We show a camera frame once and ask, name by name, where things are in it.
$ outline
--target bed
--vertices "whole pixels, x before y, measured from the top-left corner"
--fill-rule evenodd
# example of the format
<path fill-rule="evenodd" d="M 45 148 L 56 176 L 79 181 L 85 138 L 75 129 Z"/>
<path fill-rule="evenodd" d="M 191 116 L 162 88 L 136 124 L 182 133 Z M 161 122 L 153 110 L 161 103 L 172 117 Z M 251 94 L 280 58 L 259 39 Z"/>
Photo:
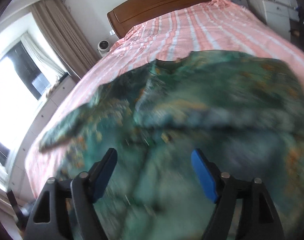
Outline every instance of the bed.
<path fill-rule="evenodd" d="M 57 174 L 68 149 L 65 144 L 40 153 L 44 134 L 88 102 L 99 85 L 155 59 L 175 61 L 204 50 L 280 59 L 304 90 L 304 53 L 230 0 L 128 0 L 109 12 L 108 19 L 121 39 L 76 85 L 29 150 L 25 167 L 35 196 Z"/>

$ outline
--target white sheer curtain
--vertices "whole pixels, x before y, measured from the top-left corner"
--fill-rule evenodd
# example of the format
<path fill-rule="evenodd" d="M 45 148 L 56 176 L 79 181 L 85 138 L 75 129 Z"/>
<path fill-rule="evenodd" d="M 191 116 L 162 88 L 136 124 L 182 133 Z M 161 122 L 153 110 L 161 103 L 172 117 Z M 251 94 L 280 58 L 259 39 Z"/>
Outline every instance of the white sheer curtain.
<path fill-rule="evenodd" d="M 51 85 L 54 85 L 60 77 L 66 72 L 58 66 L 52 59 L 45 55 L 34 43 L 28 33 L 21 36 L 21 42 L 25 47 L 32 60 L 35 62 L 39 70 L 44 74 Z"/>

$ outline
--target bed sheet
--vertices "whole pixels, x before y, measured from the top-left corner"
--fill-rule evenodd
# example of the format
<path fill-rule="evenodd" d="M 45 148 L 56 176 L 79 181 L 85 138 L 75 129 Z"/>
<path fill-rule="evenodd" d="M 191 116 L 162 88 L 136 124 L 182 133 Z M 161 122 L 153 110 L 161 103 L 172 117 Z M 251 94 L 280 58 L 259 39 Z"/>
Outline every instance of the bed sheet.
<path fill-rule="evenodd" d="M 288 63 L 304 88 L 304 53 L 279 37 L 248 9 L 230 0 L 212 0 L 170 12 L 133 27 L 75 86 L 31 146 L 25 168 L 34 196 L 55 176 L 67 146 L 38 151 L 44 133 L 88 102 L 97 87 L 154 59 L 176 60 L 190 51 L 236 50 Z"/>

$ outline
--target bright window light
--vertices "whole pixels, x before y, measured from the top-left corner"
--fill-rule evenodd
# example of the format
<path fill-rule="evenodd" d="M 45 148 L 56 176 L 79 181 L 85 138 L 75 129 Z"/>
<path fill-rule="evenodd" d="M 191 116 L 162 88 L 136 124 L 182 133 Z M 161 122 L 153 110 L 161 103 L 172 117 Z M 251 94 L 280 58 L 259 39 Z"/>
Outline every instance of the bright window light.
<path fill-rule="evenodd" d="M 37 105 L 13 62 L 5 57 L 0 61 L 0 143 L 10 150 L 15 148 L 16 139 L 23 138 Z"/>

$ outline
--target metal screw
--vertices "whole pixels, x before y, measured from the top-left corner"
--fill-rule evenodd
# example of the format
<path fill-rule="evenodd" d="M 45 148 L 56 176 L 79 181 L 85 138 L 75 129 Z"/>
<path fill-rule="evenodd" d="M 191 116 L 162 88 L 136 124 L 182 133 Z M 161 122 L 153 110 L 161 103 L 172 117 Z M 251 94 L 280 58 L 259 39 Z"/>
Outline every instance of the metal screw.
<path fill-rule="evenodd" d="M 230 174 L 227 173 L 227 172 L 222 172 L 222 173 L 221 173 L 221 177 L 222 177 L 222 178 L 225 178 L 225 179 L 228 179 L 228 178 L 230 178 Z"/>
<path fill-rule="evenodd" d="M 49 183 L 49 184 L 53 184 L 55 182 L 55 178 L 49 178 L 48 180 L 47 180 L 47 183 Z"/>
<path fill-rule="evenodd" d="M 255 178 L 254 183 L 261 184 L 262 180 L 260 178 Z"/>
<path fill-rule="evenodd" d="M 86 171 L 80 173 L 80 178 L 85 179 L 89 174 Z"/>

